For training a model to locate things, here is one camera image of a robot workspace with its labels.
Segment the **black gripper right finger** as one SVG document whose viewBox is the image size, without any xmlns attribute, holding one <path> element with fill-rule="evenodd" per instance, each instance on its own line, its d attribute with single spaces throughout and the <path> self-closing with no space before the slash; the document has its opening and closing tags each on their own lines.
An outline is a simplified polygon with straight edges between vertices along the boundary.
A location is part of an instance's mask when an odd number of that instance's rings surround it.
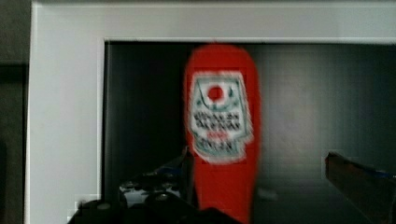
<svg viewBox="0 0 396 224">
<path fill-rule="evenodd" d="M 395 174 L 350 161 L 325 159 L 327 179 L 372 223 L 395 224 Z"/>
</svg>

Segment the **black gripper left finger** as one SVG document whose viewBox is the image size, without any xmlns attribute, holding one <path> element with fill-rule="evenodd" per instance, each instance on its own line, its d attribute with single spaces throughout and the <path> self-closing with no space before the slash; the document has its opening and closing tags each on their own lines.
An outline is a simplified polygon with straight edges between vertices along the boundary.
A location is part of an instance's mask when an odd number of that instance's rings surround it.
<svg viewBox="0 0 396 224">
<path fill-rule="evenodd" d="M 185 148 L 154 171 L 121 183 L 115 202 L 81 203 L 67 224 L 242 224 L 217 208 L 197 207 L 192 169 Z"/>
</svg>

